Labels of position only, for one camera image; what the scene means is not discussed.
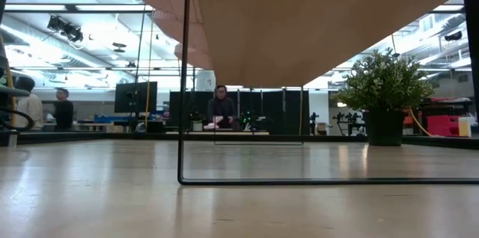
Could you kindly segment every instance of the person in white shirt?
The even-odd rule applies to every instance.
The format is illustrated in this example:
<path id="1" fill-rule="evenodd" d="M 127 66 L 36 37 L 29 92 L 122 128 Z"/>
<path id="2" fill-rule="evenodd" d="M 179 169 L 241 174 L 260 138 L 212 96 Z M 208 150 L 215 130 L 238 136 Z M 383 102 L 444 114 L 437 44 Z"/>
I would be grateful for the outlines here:
<path id="1" fill-rule="evenodd" d="M 19 102 L 16 105 L 16 110 L 27 114 L 33 121 L 34 126 L 31 130 L 42 130 L 43 128 L 43 106 L 42 100 L 35 94 L 32 94 L 31 91 L 35 87 L 35 81 L 29 77 L 19 77 L 16 81 L 15 87 L 17 89 L 23 89 L 30 92 L 29 97 L 21 97 Z M 28 125 L 28 121 L 19 115 L 16 115 L 17 127 L 24 127 Z"/>

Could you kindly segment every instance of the wooden floor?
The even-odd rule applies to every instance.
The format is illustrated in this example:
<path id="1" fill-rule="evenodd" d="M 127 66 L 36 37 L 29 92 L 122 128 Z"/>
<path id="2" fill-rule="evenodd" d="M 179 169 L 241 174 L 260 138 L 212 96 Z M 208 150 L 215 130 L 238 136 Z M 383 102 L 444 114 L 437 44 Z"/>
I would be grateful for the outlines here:
<path id="1" fill-rule="evenodd" d="M 476 186 L 181 187 L 177 144 L 0 148 L 0 237 L 479 237 Z M 479 177 L 479 152 L 186 142 L 190 178 Z"/>

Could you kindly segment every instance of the black plant pot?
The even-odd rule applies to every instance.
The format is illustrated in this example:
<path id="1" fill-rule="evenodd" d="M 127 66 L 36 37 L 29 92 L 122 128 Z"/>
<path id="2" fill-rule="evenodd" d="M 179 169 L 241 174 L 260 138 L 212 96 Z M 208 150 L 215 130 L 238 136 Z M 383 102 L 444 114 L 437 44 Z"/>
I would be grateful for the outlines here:
<path id="1" fill-rule="evenodd" d="M 365 112 L 364 121 L 369 145 L 401 146 L 404 117 L 402 111 Z"/>

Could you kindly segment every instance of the yellow cable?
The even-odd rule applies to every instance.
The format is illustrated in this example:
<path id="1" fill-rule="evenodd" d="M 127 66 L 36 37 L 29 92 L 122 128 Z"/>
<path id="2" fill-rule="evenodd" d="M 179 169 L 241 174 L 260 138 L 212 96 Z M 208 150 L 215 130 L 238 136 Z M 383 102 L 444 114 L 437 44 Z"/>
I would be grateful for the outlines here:
<path id="1" fill-rule="evenodd" d="M 155 10 L 151 11 L 151 16 L 154 16 Z M 147 81 L 147 109 L 144 111 L 144 128 L 148 128 L 148 107 L 150 107 L 150 68 L 151 68 L 151 51 L 153 49 L 153 20 L 151 20 L 150 30 L 150 57 L 148 59 L 148 81 Z"/>
<path id="2" fill-rule="evenodd" d="M 426 133 L 426 135 L 428 135 L 429 137 L 433 136 L 432 134 L 430 134 L 427 130 L 425 130 L 423 128 L 423 126 L 419 123 L 419 121 L 416 119 L 416 117 L 414 116 L 414 113 L 412 112 L 412 109 L 409 109 L 409 112 L 411 113 L 411 116 L 412 116 L 412 119 L 414 119 L 414 122 L 417 123 L 417 125 L 419 126 L 420 129 L 422 129 L 422 131 L 424 133 Z"/>
<path id="3" fill-rule="evenodd" d="M 3 41 L 3 37 L 1 36 L 0 34 L 0 49 L 2 50 L 2 52 L 4 53 L 4 41 Z M 9 88 L 13 88 L 13 78 L 12 78 L 12 72 L 10 71 L 10 65 L 8 63 L 8 58 L 7 58 L 7 86 Z M 16 111 L 16 98 L 15 97 L 11 97 L 11 110 L 12 111 Z M 10 120 L 10 125 L 11 126 L 15 126 L 15 120 L 16 120 L 16 115 L 12 115 L 12 118 Z"/>

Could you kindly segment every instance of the green leafy plant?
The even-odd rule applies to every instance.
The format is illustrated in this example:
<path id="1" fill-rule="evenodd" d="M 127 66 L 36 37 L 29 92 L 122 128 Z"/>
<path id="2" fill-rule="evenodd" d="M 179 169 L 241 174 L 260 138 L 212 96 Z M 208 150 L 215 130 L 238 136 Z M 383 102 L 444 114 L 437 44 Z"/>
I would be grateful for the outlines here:
<path id="1" fill-rule="evenodd" d="M 346 87 L 333 98 L 354 110 L 400 111 L 417 106 L 434 92 L 419 67 L 413 58 L 393 55 L 392 49 L 374 50 L 354 63 L 345 75 Z"/>

